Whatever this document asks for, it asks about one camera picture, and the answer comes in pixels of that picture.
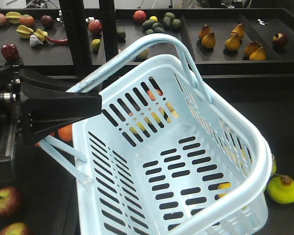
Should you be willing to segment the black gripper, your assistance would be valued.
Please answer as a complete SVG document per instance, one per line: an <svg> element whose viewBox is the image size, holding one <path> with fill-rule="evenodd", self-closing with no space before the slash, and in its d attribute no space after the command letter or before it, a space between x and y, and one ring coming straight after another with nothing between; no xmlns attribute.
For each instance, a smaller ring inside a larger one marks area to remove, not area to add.
<svg viewBox="0 0 294 235"><path fill-rule="evenodd" d="M99 94L68 93L72 86L18 65L0 67L0 163L14 160L19 97L23 138L32 144L101 113Z"/></svg>

